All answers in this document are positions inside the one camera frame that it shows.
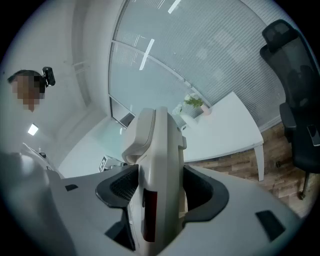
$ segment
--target potted plant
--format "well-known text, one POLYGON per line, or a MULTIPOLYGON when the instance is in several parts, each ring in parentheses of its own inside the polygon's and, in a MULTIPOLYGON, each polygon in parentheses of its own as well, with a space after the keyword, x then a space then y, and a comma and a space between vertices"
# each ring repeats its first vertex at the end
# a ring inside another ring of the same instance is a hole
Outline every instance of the potted plant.
POLYGON ((209 108, 204 104, 203 100, 196 94, 188 94, 184 98, 184 104, 191 105, 194 108, 200 107, 205 115, 210 115, 209 108))

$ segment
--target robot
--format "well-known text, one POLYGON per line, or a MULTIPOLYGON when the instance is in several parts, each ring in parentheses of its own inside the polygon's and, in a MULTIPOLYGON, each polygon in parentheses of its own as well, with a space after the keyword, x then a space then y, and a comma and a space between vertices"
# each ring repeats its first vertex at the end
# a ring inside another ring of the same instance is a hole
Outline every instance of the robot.
POLYGON ((128 165, 61 179, 27 155, 2 153, 1 194, 49 255, 279 252, 299 217, 254 182, 184 165, 187 146, 167 108, 145 108, 125 132, 128 165))

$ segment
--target white robot body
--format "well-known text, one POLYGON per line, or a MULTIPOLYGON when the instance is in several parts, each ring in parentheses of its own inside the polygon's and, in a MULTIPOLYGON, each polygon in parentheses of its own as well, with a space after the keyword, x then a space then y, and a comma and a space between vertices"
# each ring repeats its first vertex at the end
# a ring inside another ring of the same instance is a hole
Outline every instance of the white robot body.
POLYGON ((186 139, 166 107, 143 109, 125 136, 122 157, 139 165, 139 185, 128 206, 136 253, 157 255, 180 231, 186 139))

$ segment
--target chair headrest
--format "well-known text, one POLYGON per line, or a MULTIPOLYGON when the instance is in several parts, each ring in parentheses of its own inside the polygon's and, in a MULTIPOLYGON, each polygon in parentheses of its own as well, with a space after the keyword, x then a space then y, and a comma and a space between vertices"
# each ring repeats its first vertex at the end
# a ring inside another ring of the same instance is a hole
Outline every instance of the chair headrest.
POLYGON ((289 23, 278 19, 262 31, 262 36, 266 41, 269 51, 274 53, 279 48, 296 39, 299 33, 289 23))

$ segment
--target black vent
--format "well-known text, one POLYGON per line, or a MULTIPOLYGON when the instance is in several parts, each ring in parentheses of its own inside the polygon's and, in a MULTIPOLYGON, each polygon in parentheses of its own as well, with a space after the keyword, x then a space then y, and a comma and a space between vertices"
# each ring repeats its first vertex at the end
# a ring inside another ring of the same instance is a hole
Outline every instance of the black vent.
POLYGON ((183 187, 187 197, 189 211, 208 202, 214 192, 209 182, 191 171, 185 171, 183 173, 183 187))
POLYGON ((136 170, 130 171, 128 174, 111 183, 110 190, 116 196, 129 203, 138 187, 138 175, 139 173, 136 170))

